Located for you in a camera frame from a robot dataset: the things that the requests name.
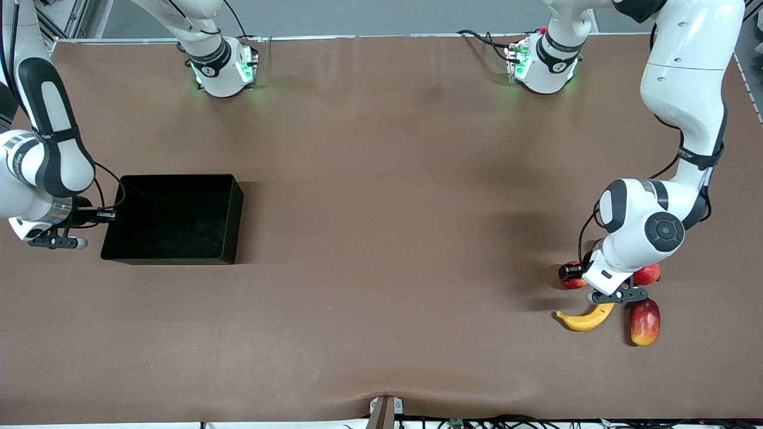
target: white robotic arm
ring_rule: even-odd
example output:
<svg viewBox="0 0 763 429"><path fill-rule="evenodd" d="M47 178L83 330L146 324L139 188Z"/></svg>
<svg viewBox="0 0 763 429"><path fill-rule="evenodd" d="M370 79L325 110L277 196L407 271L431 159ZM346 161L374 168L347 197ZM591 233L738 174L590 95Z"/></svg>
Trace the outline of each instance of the white robotic arm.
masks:
<svg viewBox="0 0 763 429"><path fill-rule="evenodd" d="M597 290L591 296L596 303L623 302L622 283L643 266L672 255L683 244L686 230L705 216L707 189L723 152L726 108L721 84L745 9L743 0L621 0L613 5L637 19L656 13L659 32L642 77L641 96L683 138L672 179L618 179L601 196L598 207L608 235L584 261L582 274ZM525 79L536 82L532 76ZM560 82L547 80L553 86L545 88Z"/></svg>
<svg viewBox="0 0 763 429"><path fill-rule="evenodd" d="M253 84L256 56L238 40L222 37L211 20L222 1L134 1L177 36L211 95L231 96ZM0 3L0 83L11 89L34 129L0 134L0 216L32 245L83 248L87 241L69 237L69 229L108 221L113 213L78 196L94 180L94 163L42 40L33 1Z"/></svg>

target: black plastic bin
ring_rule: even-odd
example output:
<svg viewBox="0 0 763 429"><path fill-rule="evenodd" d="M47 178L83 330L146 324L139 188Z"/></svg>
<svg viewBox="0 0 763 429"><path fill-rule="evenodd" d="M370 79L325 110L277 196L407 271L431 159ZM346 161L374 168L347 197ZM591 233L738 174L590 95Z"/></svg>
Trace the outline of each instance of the black plastic bin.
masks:
<svg viewBox="0 0 763 429"><path fill-rule="evenodd" d="M103 260L133 265L236 262L243 192L230 174L122 176ZM121 198L121 190L116 201Z"/></svg>

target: apple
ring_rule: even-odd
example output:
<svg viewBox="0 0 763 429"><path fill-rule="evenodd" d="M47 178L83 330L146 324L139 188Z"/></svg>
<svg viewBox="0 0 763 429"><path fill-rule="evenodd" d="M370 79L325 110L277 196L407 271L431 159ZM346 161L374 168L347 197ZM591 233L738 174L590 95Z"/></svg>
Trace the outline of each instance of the apple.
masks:
<svg viewBox="0 0 763 429"><path fill-rule="evenodd" d="M566 266L578 266L580 265L580 262L574 260L570 261L565 264ZM562 285L565 289L580 289L583 286L587 285L588 282L583 280L582 277L579 277L577 279L570 279L570 280L563 280L561 274L557 273L557 277L559 278L559 284Z"/></svg>
<svg viewBox="0 0 763 429"><path fill-rule="evenodd" d="M630 339L636 346L649 346L660 334L660 309L651 299L633 303L630 308Z"/></svg>
<svg viewBox="0 0 763 429"><path fill-rule="evenodd" d="M651 285L654 282L659 282L660 278L660 265L653 263L633 273L633 284L637 286Z"/></svg>

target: yellow banana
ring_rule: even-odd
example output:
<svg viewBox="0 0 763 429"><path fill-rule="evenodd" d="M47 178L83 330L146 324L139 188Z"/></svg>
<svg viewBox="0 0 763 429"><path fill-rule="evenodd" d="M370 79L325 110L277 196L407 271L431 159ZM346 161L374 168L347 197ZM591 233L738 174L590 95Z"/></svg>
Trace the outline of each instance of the yellow banana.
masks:
<svg viewBox="0 0 763 429"><path fill-rule="evenodd" d="M599 326L610 315L614 306L614 303L598 304L592 312L580 316L571 316L563 311L557 311L556 317L573 331L590 331Z"/></svg>

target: brown mat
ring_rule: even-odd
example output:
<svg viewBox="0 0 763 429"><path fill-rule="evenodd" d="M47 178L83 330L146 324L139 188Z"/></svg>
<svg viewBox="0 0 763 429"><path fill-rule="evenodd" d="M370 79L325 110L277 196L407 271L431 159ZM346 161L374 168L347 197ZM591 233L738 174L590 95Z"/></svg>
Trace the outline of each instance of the brown mat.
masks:
<svg viewBox="0 0 763 429"><path fill-rule="evenodd" d="M0 227L0 421L355 418L382 393L408 414L760 417L763 131L736 65L715 214L650 292L658 342L630 347L622 308L589 333L551 316L588 307L555 266L600 192L678 145L640 101L646 37L585 53L539 96L457 38L282 42L220 100L174 46L60 44L94 158L242 183L240 263L127 266L99 259L103 228L50 252Z"/></svg>

